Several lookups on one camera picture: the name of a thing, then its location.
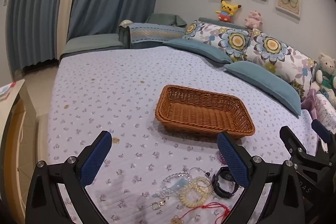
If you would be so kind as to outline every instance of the yellow plush toy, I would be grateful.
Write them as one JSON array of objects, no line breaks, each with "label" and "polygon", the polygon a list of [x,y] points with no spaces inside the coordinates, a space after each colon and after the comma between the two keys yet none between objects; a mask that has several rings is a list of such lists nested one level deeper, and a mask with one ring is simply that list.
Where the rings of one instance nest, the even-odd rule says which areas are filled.
[{"label": "yellow plush toy", "polygon": [[235,14],[235,12],[241,7],[241,5],[231,5],[222,0],[222,9],[220,11],[216,11],[218,15],[218,19],[224,22],[231,22],[231,17]]}]

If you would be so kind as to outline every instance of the tiled floor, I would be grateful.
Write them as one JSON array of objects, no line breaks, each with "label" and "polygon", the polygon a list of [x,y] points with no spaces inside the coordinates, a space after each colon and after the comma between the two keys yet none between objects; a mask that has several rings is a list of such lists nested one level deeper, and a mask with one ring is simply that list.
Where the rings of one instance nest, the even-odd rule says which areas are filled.
[{"label": "tiled floor", "polygon": [[46,162],[48,160],[45,145],[47,143],[48,113],[57,69],[57,67],[50,67],[29,73],[24,77],[29,96],[36,110],[39,126],[36,142],[37,160],[45,160]]}]

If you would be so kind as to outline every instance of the butterfly picture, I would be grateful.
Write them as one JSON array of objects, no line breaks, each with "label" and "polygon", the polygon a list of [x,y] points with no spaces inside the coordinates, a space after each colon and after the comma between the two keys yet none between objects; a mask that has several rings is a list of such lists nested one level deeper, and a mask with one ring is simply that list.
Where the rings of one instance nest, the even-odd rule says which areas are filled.
[{"label": "butterfly picture", "polygon": [[301,0],[277,0],[276,8],[300,19]]},{"label": "butterfly picture", "polygon": [[281,0],[283,4],[289,4],[292,8],[296,8],[299,0]]}]

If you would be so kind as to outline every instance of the blue gripper pad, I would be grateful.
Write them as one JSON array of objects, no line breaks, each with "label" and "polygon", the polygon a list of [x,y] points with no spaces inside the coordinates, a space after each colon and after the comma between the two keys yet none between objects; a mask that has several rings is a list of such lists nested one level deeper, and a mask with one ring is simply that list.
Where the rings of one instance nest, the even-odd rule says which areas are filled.
[{"label": "blue gripper pad", "polygon": [[247,188],[250,184],[248,179],[248,168],[222,133],[219,133],[217,136],[217,146],[235,181],[244,188]]},{"label": "blue gripper pad", "polygon": [[81,168],[79,183],[83,188],[93,182],[111,147],[112,136],[106,132]]},{"label": "blue gripper pad", "polygon": [[330,132],[318,120],[315,119],[311,122],[311,128],[325,143],[331,142]]}]

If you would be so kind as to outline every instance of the white wall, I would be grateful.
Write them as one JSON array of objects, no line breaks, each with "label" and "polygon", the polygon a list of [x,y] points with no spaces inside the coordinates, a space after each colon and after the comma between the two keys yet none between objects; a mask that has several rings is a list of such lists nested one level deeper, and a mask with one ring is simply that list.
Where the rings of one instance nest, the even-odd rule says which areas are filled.
[{"label": "white wall", "polygon": [[[301,19],[276,10],[276,0],[232,0],[242,8],[233,23],[244,26],[251,10],[263,17],[263,31],[317,60],[323,52],[336,58],[336,3],[334,0],[302,0]],[[199,17],[217,19],[220,0],[156,0],[155,13],[180,15],[188,24]]]},{"label": "white wall", "polygon": [[0,0],[0,86],[12,82],[6,47],[6,13],[8,0]]}]

